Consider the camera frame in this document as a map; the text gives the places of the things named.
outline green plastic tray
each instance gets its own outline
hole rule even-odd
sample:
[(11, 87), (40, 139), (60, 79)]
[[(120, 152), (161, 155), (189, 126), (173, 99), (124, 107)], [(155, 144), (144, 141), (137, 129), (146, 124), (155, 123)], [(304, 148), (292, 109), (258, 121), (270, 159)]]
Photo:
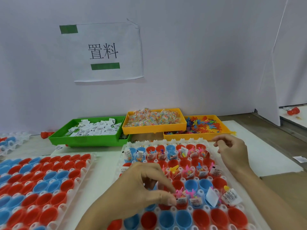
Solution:
[[(91, 123), (100, 122), (101, 120), (109, 120), (109, 118), (115, 119), (116, 123), (122, 123), (119, 130), (115, 135), (91, 135), (91, 136), (75, 136), (66, 137), (65, 134), (68, 129), (75, 127), (81, 122), (82, 119), (88, 119)], [(122, 134), (122, 125), (125, 120), (125, 116), (113, 116), (113, 117), (99, 117), (99, 118), (82, 118), (73, 119), (61, 127), (58, 131), (49, 136), (49, 140), (53, 145), (67, 144), (69, 147), (94, 147), (94, 146), (123, 146), (130, 141), (132, 135), (128, 135), (127, 139), (119, 139)]]

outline yellow plastic tray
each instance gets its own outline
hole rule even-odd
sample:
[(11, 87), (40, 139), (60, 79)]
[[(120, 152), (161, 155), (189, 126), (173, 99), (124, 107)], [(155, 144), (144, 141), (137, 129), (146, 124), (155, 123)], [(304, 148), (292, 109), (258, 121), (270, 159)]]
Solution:
[(213, 137), (215, 137), (217, 135), (221, 135), (221, 134), (225, 134), (225, 133), (226, 134), (234, 133), (233, 131), (230, 131), (228, 129), (228, 127), (226, 127), (216, 115), (191, 115), (191, 116), (184, 116), (184, 117), (185, 117), (185, 119), (188, 118), (188, 117), (190, 117), (190, 118), (191, 117), (197, 117), (197, 119), (202, 119), (204, 116), (207, 116), (208, 119), (213, 119), (217, 123), (219, 123), (221, 128), (222, 128), (222, 132), (220, 132), (220, 133), (197, 133), (197, 134), (174, 134), (174, 135), (166, 135), (166, 134), (163, 133), (163, 138), (166, 139), (167, 141), (171, 141), (172, 139), (189, 140), (190, 138), (193, 138), (193, 139), (203, 138), (203, 139), (206, 139), (206, 140), (212, 140)]
[(163, 131), (185, 131), (187, 128), (187, 122), (181, 113), (179, 108), (173, 108), (173, 109), (165, 109), (169, 111), (176, 111), (180, 115), (180, 123), (175, 124), (162, 124), (162, 125), (154, 125), (154, 126), (139, 126), (139, 127), (125, 127), (129, 116), (133, 115), (134, 111), (129, 111), (126, 115), (126, 119), (124, 121), (124, 124), (122, 126), (122, 131), (125, 135), (128, 134), (140, 134), (140, 133), (156, 133), (156, 132), (163, 132)]

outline green tape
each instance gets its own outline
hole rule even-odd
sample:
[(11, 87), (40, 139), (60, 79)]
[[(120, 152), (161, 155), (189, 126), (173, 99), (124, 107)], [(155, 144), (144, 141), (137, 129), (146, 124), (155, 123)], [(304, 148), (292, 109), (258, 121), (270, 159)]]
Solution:
[(59, 29), (61, 30), (61, 34), (74, 34), (74, 33), (78, 33), (77, 25), (59, 26)]
[(92, 70), (120, 69), (119, 63), (91, 64)]

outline hand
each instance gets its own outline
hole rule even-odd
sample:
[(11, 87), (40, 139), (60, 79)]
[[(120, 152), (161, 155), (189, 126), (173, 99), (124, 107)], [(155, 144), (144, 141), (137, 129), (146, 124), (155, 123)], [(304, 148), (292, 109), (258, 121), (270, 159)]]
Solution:
[(153, 189), (157, 181), (159, 187), (164, 185), (171, 193), (175, 193), (175, 188), (164, 176), (159, 164), (140, 162), (132, 164), (100, 197), (103, 199), (102, 202), (99, 201), (100, 204), (108, 209), (109, 220), (131, 217), (151, 204), (176, 206), (176, 198), (171, 193), (148, 190)]
[(244, 141), (229, 134), (218, 135), (212, 139), (214, 147), (233, 176), (240, 171), (251, 171), (248, 163), (248, 149)]

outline white wall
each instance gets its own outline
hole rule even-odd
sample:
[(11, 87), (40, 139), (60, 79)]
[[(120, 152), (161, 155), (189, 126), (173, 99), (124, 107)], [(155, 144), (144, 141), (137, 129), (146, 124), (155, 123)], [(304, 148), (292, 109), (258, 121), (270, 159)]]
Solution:
[(307, 103), (307, 0), (289, 0), (274, 49), (278, 106)]
[[(58, 129), (72, 118), (149, 107), (252, 112), (285, 0), (0, 0), (0, 131)], [(144, 78), (75, 84), (59, 25), (140, 25)]]

